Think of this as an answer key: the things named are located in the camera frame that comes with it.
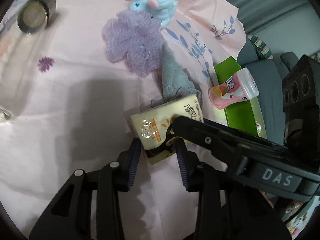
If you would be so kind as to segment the blue plush elephant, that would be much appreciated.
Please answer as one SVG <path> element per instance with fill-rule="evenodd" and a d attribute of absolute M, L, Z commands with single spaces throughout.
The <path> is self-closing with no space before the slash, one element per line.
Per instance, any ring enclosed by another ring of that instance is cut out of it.
<path fill-rule="evenodd" d="M 177 5 L 176 0 L 132 0 L 129 9 L 149 12 L 151 16 L 159 19 L 164 27 L 173 19 Z"/>

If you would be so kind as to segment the pink floral cloth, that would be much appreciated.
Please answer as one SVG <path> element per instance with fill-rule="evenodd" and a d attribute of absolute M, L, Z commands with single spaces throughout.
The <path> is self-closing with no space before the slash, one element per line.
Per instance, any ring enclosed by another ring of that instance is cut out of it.
<path fill-rule="evenodd" d="M 15 0 L 1 25 L 26 2 Z M 22 34 L 20 44 L 13 31 L 1 38 L 1 61 L 12 55 L 18 68 L 26 64 L 33 70 L 26 73 L 20 98 L 12 98 L 19 106 L 9 111 L 18 115 L 1 124 L 1 202 L 23 237 L 73 171 L 98 170 L 127 150 L 134 137 L 130 116 L 162 98 L 161 70 L 139 77 L 125 62 L 107 59 L 103 26 L 128 1 L 56 0 L 56 5 L 43 32 Z M 178 22 L 189 23 L 193 35 L 199 34 L 197 44 L 207 46 L 199 61 L 162 30 L 203 90 L 205 118 L 224 125 L 225 115 L 213 108 L 208 89 L 217 82 L 214 65 L 237 59 L 245 44 L 238 7 L 227 0 L 178 0 L 167 28 L 190 48 L 194 39 Z M 44 57 L 54 63 L 41 72 L 37 64 Z M 175 156 L 150 165 L 143 153 L 132 190 L 119 195 L 126 239 L 183 239 L 194 230 L 197 194 L 186 193 Z"/>

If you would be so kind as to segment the striped cushion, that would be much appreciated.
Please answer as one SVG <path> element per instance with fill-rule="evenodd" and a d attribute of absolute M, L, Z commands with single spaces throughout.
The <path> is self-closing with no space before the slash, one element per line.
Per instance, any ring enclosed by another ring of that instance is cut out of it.
<path fill-rule="evenodd" d="M 263 40 L 255 35 L 249 36 L 248 38 L 252 43 L 259 60 L 273 59 L 272 51 L 268 48 L 267 44 Z"/>

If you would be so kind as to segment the grey and mauve towel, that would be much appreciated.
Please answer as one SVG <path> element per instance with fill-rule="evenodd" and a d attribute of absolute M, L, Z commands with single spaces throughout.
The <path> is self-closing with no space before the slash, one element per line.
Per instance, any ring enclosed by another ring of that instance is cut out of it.
<path fill-rule="evenodd" d="M 151 107 L 157 107 L 189 95 L 196 95 L 202 105 L 202 90 L 199 84 L 194 82 L 188 70 L 178 63 L 167 43 L 162 47 L 161 69 L 163 99 L 152 100 Z"/>

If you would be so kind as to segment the black metal tin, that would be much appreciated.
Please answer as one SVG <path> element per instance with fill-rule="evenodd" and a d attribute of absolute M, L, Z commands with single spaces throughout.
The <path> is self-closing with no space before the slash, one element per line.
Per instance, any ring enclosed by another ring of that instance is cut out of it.
<path fill-rule="evenodd" d="M 25 34 L 45 28 L 56 11 L 56 0 L 29 0 L 17 17 L 17 25 Z"/>

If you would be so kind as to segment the pink yogurt bottle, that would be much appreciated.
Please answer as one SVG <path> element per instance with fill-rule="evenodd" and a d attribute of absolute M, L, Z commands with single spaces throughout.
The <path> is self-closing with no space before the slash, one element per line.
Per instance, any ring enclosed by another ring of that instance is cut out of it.
<path fill-rule="evenodd" d="M 259 89 L 250 71 L 242 68 L 224 83 L 211 88 L 208 94 L 212 105 L 221 110 L 234 103 L 259 96 Z"/>

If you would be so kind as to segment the green cardboard box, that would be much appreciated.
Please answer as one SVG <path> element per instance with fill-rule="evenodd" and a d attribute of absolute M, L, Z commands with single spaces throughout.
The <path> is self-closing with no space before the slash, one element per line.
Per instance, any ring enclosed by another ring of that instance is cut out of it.
<path fill-rule="evenodd" d="M 241 69 L 237 61 L 230 56 L 215 67 L 215 74 L 219 84 L 235 72 Z M 249 101 L 237 102 L 224 109 L 227 124 L 231 128 L 236 128 L 253 135 L 267 138 L 262 111 L 258 98 Z"/>

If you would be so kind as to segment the teal sofa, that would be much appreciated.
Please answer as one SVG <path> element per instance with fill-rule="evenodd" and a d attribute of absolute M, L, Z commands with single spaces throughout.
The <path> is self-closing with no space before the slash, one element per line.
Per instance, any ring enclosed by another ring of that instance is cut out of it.
<path fill-rule="evenodd" d="M 281 82 L 302 55 L 319 53 L 319 13 L 310 0 L 226 0 L 239 9 L 247 41 L 238 56 L 260 90 L 268 140 L 283 143 Z"/>

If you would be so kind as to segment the cream tissue pack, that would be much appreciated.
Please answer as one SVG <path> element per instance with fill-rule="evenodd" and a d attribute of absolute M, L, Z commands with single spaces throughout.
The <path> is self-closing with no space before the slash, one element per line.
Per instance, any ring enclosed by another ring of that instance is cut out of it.
<path fill-rule="evenodd" d="M 171 129 L 174 120 L 179 116 L 203 122 L 197 96 L 185 96 L 130 116 L 135 134 L 139 137 L 151 165 L 176 153 L 173 147 L 176 135 Z"/>

